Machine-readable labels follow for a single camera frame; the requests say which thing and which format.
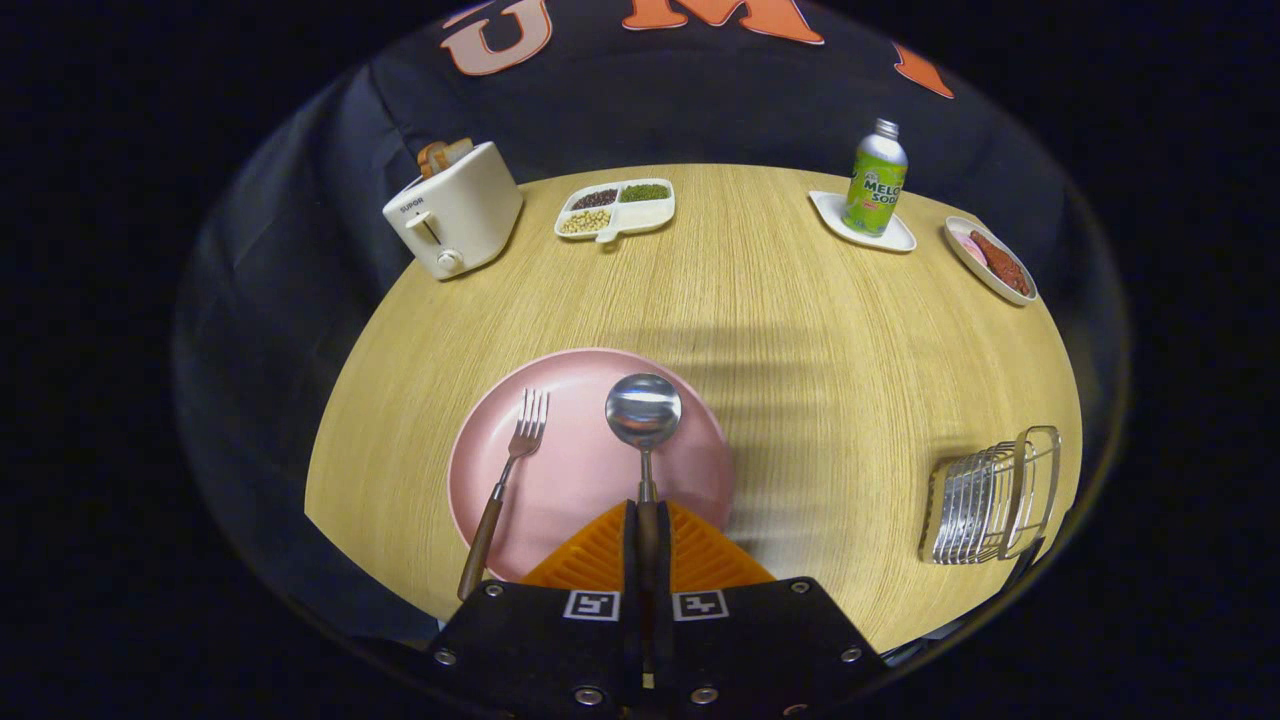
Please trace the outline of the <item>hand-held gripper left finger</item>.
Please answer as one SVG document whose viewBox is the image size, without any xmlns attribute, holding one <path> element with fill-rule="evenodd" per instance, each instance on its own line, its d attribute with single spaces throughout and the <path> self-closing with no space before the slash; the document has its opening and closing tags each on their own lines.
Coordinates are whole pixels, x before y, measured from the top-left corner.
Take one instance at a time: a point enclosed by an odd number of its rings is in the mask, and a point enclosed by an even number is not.
<svg viewBox="0 0 1280 720">
<path fill-rule="evenodd" d="M 430 684 L 471 719 L 625 719 L 643 689 L 636 509 L 614 512 L 620 588 L 484 582 L 430 646 Z"/>
</svg>

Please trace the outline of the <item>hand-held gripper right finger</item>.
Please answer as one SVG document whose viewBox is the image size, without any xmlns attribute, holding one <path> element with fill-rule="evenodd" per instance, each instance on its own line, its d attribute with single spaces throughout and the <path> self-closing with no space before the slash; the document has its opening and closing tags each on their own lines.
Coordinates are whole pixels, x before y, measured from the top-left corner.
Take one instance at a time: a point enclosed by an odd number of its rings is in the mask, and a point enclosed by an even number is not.
<svg viewBox="0 0 1280 720">
<path fill-rule="evenodd" d="M 676 506 L 658 507 L 655 692 L 667 719 L 818 719 L 887 665 L 812 577 L 676 587 Z"/>
</svg>

